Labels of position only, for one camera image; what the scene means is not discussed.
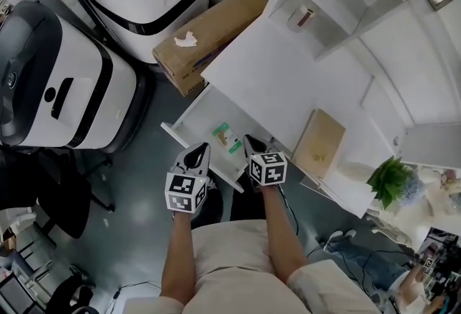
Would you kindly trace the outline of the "person's black trousers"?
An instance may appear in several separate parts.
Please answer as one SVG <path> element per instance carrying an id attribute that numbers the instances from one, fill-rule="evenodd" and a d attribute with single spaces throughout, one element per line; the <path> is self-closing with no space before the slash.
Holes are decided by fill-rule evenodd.
<path id="1" fill-rule="evenodd" d="M 206 225 L 220 223 L 222 221 L 224 204 L 223 196 L 211 175 L 212 184 L 207 189 L 207 198 L 203 202 L 200 212 L 192 219 L 191 229 L 197 229 Z M 244 192 L 233 190 L 230 221 L 237 220 L 265 220 L 264 200 L 261 192 L 255 192 L 249 177 L 244 174 L 238 179 Z"/>

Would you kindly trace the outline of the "purple flowers with green leaves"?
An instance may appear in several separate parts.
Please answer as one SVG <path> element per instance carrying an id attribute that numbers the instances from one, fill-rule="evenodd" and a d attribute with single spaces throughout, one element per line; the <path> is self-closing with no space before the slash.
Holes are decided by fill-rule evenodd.
<path id="1" fill-rule="evenodd" d="M 410 205 L 425 196 L 426 186 L 416 168 L 390 157 L 377 167 L 366 181 L 375 199 L 386 210 L 393 203 Z"/>

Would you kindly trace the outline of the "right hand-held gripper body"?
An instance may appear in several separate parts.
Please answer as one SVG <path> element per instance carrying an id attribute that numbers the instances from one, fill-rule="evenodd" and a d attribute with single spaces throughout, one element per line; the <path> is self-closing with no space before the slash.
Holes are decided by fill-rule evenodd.
<path id="1" fill-rule="evenodd" d="M 258 186 L 277 186 L 285 183 L 287 159 L 272 144 L 268 153 L 252 154 L 249 178 Z"/>

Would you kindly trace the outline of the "small white drawer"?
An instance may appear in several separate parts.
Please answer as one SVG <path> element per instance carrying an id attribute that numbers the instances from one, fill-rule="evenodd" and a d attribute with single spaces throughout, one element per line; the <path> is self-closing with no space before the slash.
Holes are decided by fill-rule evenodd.
<path id="1" fill-rule="evenodd" d="M 256 120 L 210 84 L 175 123 L 163 122 L 161 127 L 184 148 L 209 143 L 210 170 L 240 193 L 244 189 L 239 179 L 248 166 L 243 146 L 230 152 L 220 141 L 222 136 L 218 131 L 229 132 L 232 139 L 239 141 L 245 135 L 269 141 L 273 138 Z"/>

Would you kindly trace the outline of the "person's beige shirt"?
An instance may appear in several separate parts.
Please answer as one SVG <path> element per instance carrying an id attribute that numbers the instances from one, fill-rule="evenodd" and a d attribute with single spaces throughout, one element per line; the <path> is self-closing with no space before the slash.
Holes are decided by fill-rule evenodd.
<path id="1" fill-rule="evenodd" d="M 122 314 L 381 314 L 332 260 L 278 279 L 264 220 L 206 225 L 192 231 L 196 283 L 183 305 L 169 297 L 132 297 Z"/>

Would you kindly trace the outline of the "small green white packet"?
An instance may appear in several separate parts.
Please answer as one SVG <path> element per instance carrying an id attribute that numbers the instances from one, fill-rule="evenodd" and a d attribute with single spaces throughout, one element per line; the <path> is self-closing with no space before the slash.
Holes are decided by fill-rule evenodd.
<path id="1" fill-rule="evenodd" d="M 215 128 L 212 132 L 212 136 L 229 154 L 234 154 L 242 146 L 241 140 L 231 130 L 227 122 L 223 122 L 220 126 Z"/>

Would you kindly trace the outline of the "pink flower bouquet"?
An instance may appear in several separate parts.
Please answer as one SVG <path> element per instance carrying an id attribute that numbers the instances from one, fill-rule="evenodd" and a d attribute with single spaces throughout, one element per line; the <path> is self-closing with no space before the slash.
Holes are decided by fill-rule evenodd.
<path id="1" fill-rule="evenodd" d="M 448 194 L 461 192 L 461 178 L 457 178 L 457 172 L 454 169 L 445 169 L 440 178 L 440 189 Z"/>

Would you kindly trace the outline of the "brown cardboard box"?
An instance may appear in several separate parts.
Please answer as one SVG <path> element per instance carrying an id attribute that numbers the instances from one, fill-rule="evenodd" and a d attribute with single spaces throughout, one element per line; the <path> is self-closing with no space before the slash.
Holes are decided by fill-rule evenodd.
<path id="1" fill-rule="evenodd" d="M 223 0 L 152 50 L 160 69 L 183 97 L 203 85 L 201 73 L 262 14 L 267 2 Z"/>

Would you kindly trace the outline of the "white carved chair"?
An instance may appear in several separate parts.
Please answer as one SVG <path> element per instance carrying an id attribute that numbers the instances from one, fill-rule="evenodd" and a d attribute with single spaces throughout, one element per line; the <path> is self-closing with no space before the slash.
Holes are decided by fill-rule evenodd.
<path id="1" fill-rule="evenodd" d="M 418 166 L 416 170 L 426 186 L 424 197 L 410 205 L 395 202 L 386 210 L 380 202 L 373 202 L 367 210 L 367 219 L 376 225 L 375 233 L 414 251 L 420 249 L 432 228 L 461 236 L 461 192 L 448 194 L 440 189 L 445 169 Z"/>

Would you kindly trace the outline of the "black bag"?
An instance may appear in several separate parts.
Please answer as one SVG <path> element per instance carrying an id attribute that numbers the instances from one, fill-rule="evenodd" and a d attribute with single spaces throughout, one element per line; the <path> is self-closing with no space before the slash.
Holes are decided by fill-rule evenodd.
<path id="1" fill-rule="evenodd" d="M 79 298 L 76 304 L 71 305 L 77 290 L 80 290 Z M 45 314 L 72 314 L 78 308 L 89 306 L 92 297 L 93 289 L 84 282 L 84 279 L 72 275 L 56 288 L 47 303 Z"/>

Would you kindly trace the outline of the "white desk with shelves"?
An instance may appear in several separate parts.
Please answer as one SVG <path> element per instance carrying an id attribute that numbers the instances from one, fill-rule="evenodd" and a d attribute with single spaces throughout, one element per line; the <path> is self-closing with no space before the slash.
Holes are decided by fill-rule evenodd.
<path id="1" fill-rule="evenodd" d="M 301 4 L 315 15 L 293 32 Z M 461 0 L 438 11 L 427 0 L 269 0 L 203 77 L 289 156 L 315 109 L 342 124 L 326 177 L 307 175 L 358 217 L 373 196 L 343 163 L 461 169 Z"/>

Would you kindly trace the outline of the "person's left forearm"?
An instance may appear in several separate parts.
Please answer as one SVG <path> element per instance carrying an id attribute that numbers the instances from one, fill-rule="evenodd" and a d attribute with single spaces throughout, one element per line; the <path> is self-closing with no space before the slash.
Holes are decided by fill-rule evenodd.
<path id="1" fill-rule="evenodd" d="M 161 277 L 161 296 L 186 305 L 194 297 L 195 278 L 191 215 L 177 212 Z"/>

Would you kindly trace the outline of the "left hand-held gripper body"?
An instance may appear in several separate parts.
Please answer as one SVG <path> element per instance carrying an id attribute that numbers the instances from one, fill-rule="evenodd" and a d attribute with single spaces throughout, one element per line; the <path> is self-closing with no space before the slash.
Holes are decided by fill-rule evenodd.
<path id="1" fill-rule="evenodd" d="M 206 196 L 210 178 L 199 169 L 187 169 L 179 163 L 166 174 L 166 206 L 173 212 L 194 214 Z"/>

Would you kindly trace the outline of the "person's right forearm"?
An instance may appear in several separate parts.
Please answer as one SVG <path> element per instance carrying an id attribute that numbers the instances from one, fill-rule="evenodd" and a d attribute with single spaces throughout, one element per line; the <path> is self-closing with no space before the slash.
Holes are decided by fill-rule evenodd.
<path id="1" fill-rule="evenodd" d="M 303 247 L 293 230 L 278 188 L 260 188 L 267 219 L 269 253 L 277 277 L 287 283 L 290 276 L 308 264 Z"/>

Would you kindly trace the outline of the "black office chair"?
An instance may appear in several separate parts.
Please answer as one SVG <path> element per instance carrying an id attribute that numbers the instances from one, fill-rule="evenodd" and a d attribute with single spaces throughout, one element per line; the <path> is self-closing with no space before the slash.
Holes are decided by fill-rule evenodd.
<path id="1" fill-rule="evenodd" d="M 96 197 L 89 176 L 103 166 L 105 158 L 85 173 L 79 172 L 73 151 L 58 154 L 47 148 L 32 153 L 0 144 L 0 211 L 39 205 L 49 217 L 48 226 L 58 226 L 72 238 L 82 236 L 92 202 L 108 212 L 115 206 Z"/>

